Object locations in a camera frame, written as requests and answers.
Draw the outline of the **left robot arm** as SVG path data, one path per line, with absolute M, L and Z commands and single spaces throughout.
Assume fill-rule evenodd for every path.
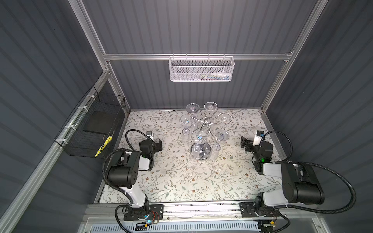
M 140 151 L 117 149 L 111 153 L 120 158 L 115 165 L 103 169 L 104 181 L 128 199 L 128 204 L 122 207 L 123 220 L 161 220 L 164 205 L 150 204 L 147 195 L 139 187 L 137 178 L 140 171 L 150 171 L 153 168 L 155 153 L 163 149 L 162 141 L 147 139 L 139 145 Z

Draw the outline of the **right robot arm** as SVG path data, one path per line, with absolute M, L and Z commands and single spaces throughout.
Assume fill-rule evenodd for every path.
M 282 180 L 282 188 L 260 192 L 249 211 L 259 217 L 275 212 L 274 207 L 300 203 L 320 205 L 325 196 L 317 176 L 310 165 L 293 165 L 286 162 L 273 163 L 273 144 L 255 136 L 254 140 L 241 138 L 241 148 L 251 152 L 252 164 L 259 175 L 277 177 Z

